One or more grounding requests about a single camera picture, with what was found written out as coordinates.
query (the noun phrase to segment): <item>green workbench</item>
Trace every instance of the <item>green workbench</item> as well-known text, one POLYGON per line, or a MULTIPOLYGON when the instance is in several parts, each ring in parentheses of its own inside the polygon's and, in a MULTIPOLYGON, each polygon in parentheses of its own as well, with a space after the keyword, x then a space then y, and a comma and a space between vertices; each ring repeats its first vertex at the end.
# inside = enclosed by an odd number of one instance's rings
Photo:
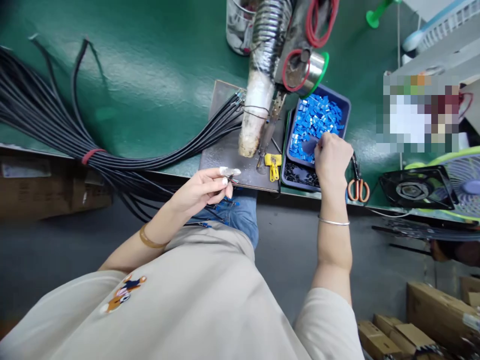
MULTIPOLYGON (((353 145, 371 188, 381 173, 400 168, 398 153, 376 149, 382 75, 398 67, 397 6, 386 11, 376 30, 365 20, 366 11, 379 1, 341 0, 330 40, 322 49, 330 53, 322 83, 351 101, 346 140, 353 145)), ((216 79, 246 88, 249 59, 227 45, 226 0, 16 0, 6 4, 0 9, 0 44, 46 75, 40 53, 28 40, 38 33, 54 58, 60 91, 68 99, 70 71, 83 37, 88 36, 96 56, 89 49, 80 69, 80 108, 87 129, 112 154, 129 158, 167 154, 205 125, 216 79)), ((418 18, 405 4, 399 6, 403 40, 417 29, 418 18)), ((296 104, 295 95, 287 103, 296 104)), ((0 143, 54 152, 4 124, 0 124, 0 143)), ((403 160, 427 163, 438 155, 405 153, 403 160)), ((189 177, 199 161, 198 155, 165 172, 189 177)), ((320 197, 286 186, 281 190, 320 197)), ((380 189, 369 206, 388 206, 380 189)))

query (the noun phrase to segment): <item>orange scissors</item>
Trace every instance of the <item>orange scissors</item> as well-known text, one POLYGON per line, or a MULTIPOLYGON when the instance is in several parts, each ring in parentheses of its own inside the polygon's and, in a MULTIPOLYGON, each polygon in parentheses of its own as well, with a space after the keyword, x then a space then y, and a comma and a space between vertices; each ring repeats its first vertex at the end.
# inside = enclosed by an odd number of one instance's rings
POLYGON ((353 168, 354 178, 348 183, 347 192, 348 198, 352 201, 360 201, 361 203, 366 203, 370 197, 370 187, 366 181, 362 179, 362 173, 360 172, 360 166, 357 161, 355 153, 351 157, 351 166, 353 168), (354 195, 352 194, 352 185, 354 186, 354 195))

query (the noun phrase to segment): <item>concrete floor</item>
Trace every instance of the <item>concrete floor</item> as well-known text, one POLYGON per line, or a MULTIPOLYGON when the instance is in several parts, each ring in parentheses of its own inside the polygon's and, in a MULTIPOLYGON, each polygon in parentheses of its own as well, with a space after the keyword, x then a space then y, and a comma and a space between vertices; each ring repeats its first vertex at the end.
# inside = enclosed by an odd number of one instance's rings
MULTIPOLYGON (((294 196, 273 199, 261 193, 258 198, 256 266, 290 322, 299 313, 316 266, 320 205, 294 196)), ((379 216, 356 206, 349 206, 348 212, 353 248, 351 290, 357 319, 381 313, 405 320, 406 282, 434 284, 433 260, 389 247, 390 242, 423 245, 419 240, 395 240, 372 230, 372 225, 382 224, 379 216)), ((140 226, 120 201, 101 210, 0 224, 0 320, 23 316, 50 290, 98 269, 140 226)), ((458 276, 479 274, 479 270, 453 261, 437 263, 437 286, 458 297, 458 276)))

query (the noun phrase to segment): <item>metal plate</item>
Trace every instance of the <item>metal plate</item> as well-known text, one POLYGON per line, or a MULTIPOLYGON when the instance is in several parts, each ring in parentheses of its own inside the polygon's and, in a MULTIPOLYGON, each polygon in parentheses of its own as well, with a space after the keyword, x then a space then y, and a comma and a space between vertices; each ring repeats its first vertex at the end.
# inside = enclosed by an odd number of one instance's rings
MULTIPOLYGON (((210 118, 228 97, 239 89, 238 86, 216 80, 208 117, 210 118)), ((284 128, 285 111, 278 120, 275 132, 273 133, 273 138, 280 148, 283 147, 284 128)), ((200 159, 200 169, 220 166, 238 168, 241 170, 241 175, 236 176, 235 179, 239 181, 239 186, 277 192, 279 190, 279 182, 270 181, 270 169, 262 162, 262 165, 257 170, 257 163, 259 161, 258 153, 252 158, 239 155, 239 133, 240 131, 234 131, 215 145, 203 150, 200 159)), ((268 152, 270 154, 279 153, 272 142, 268 145, 268 152)))

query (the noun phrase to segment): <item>metal can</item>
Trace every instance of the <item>metal can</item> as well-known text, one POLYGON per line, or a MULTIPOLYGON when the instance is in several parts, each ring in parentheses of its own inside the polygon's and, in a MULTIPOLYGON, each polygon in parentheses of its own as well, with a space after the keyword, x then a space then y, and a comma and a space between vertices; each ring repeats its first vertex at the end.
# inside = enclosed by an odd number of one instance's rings
POLYGON ((226 0, 226 41, 239 55, 249 56, 259 0, 226 0))

